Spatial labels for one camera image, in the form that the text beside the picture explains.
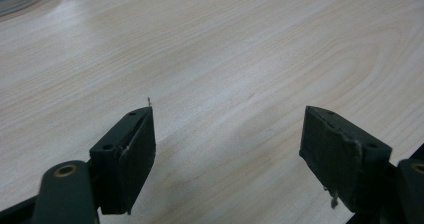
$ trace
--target light wood surface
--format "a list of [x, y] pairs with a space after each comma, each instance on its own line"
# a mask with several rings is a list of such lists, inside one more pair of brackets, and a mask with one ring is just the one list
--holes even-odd
[[424, 142], [424, 0], [44, 0], [0, 17], [0, 209], [153, 103], [157, 157], [102, 223], [344, 223], [298, 156], [304, 108]]

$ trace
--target wood grain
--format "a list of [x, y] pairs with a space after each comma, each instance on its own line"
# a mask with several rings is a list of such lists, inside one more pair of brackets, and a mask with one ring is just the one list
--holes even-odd
[[0, 18], [0, 209], [130, 110], [157, 159], [102, 223], [344, 223], [298, 156], [306, 105], [424, 142], [424, 0], [45, 0]]

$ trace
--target metal rivet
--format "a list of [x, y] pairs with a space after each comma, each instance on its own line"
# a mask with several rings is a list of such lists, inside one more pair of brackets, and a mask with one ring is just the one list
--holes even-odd
[[77, 171], [77, 166], [75, 165], [65, 165], [61, 166], [54, 172], [55, 177], [67, 177], [74, 174]]
[[414, 169], [415, 171], [424, 174], [424, 164], [421, 163], [412, 163], [411, 164], [412, 169]]

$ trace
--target clamp jaw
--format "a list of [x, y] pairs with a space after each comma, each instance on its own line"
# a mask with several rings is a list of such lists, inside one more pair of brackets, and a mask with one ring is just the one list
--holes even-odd
[[152, 107], [129, 112], [90, 149], [87, 163], [49, 169], [38, 196], [0, 212], [0, 223], [99, 223], [99, 207], [130, 214], [155, 154]]

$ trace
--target small hole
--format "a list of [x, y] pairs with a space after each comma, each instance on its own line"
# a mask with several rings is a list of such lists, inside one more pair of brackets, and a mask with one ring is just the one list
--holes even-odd
[[66, 177], [72, 175], [77, 170], [77, 166], [75, 165], [66, 165], [60, 167], [54, 172], [56, 177]]
[[103, 146], [103, 150], [105, 150], [105, 151], [110, 150], [112, 148], [113, 148], [113, 145], [111, 145], [111, 144], [107, 144], [107, 145]]
[[419, 173], [421, 173], [421, 174], [424, 174], [424, 164], [421, 164], [421, 163], [414, 163], [414, 164], [412, 164], [412, 168], [413, 168], [415, 171], [417, 171], [417, 172], [419, 172]]
[[368, 143], [367, 144], [367, 147], [369, 147], [369, 148], [377, 148], [378, 146], [376, 144], [374, 144], [374, 143]]

